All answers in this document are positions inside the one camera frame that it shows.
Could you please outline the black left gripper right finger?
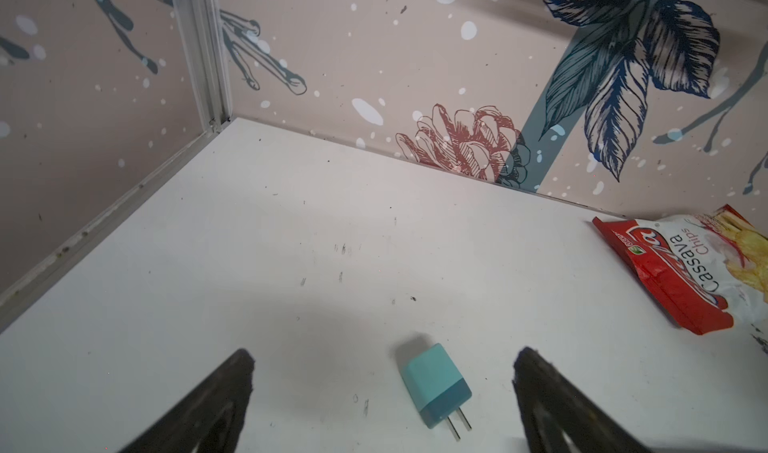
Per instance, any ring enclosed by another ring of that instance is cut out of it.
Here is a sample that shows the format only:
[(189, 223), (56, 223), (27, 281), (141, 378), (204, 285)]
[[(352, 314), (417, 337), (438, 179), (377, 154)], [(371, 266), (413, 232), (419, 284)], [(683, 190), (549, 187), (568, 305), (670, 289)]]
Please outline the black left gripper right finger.
[(648, 450), (530, 347), (514, 362), (513, 386), (531, 452)]

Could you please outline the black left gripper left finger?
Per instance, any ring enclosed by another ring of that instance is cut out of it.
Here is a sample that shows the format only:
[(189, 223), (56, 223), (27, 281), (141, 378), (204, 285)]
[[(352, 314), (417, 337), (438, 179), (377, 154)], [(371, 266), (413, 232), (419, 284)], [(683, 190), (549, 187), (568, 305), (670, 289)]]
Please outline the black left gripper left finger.
[(233, 452), (253, 391), (255, 361), (240, 348), (125, 452)]

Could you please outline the teal usb charger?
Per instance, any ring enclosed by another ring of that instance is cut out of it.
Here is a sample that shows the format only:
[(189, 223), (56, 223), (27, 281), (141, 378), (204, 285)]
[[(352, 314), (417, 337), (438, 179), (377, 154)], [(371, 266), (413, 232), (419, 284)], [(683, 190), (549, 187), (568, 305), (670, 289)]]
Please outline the teal usb charger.
[(446, 423), (456, 442), (461, 441), (451, 416), (457, 414), (467, 431), (471, 423), (462, 411), (462, 406), (472, 398), (472, 391), (440, 343), (410, 359), (401, 369), (401, 378), (411, 401), (425, 426), (434, 429)]

